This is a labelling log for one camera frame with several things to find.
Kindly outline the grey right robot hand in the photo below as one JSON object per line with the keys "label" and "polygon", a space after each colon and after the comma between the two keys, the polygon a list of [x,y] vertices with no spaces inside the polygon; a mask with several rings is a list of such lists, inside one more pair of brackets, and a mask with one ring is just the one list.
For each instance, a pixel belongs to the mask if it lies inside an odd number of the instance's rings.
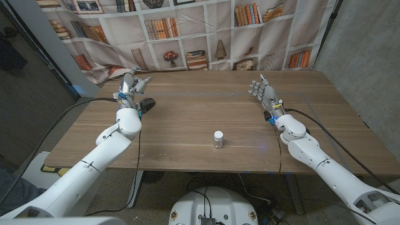
{"label": "grey right robot hand", "polygon": [[273,119],[283,116],[285,114],[283,101],[278,98],[264,74],[261,73],[259,76],[260,81],[253,80],[248,93],[261,103],[263,109],[267,111]]}

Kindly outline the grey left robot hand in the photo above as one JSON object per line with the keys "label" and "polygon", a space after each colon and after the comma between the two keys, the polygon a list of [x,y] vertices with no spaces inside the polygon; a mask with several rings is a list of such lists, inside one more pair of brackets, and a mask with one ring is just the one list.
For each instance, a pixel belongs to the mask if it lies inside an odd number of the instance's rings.
{"label": "grey left robot hand", "polygon": [[135,94],[144,94],[146,86],[151,82],[152,77],[145,79],[136,75],[139,67],[133,67],[123,74],[119,90],[113,94],[114,99],[119,103],[119,109],[132,108],[140,110],[140,104],[134,100]]}

